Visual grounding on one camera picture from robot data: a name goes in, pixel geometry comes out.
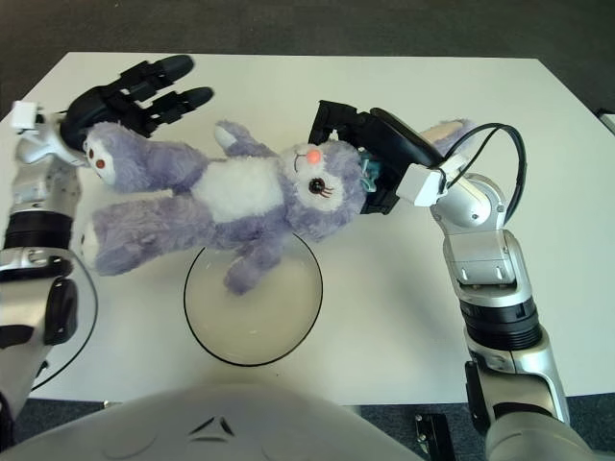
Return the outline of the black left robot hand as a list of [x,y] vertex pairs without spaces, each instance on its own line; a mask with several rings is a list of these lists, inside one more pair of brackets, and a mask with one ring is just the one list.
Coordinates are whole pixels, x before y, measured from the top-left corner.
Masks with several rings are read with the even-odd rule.
[[194,67],[192,57],[174,55],[159,61],[142,61],[122,72],[107,85],[95,86],[75,99],[60,124],[61,139],[80,150],[87,131],[100,122],[115,122],[145,137],[162,124],[170,125],[214,96],[208,86],[162,96],[167,88]]

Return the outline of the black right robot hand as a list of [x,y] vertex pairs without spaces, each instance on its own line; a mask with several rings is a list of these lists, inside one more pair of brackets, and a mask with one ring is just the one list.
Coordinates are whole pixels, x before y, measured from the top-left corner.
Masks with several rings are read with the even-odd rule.
[[363,214],[386,215],[393,209],[399,201],[397,187],[410,165],[432,168],[442,161],[442,156],[423,136],[384,109],[360,112],[346,104],[322,100],[308,141],[321,144],[332,133],[364,149],[380,165],[375,178],[376,190],[367,194]]

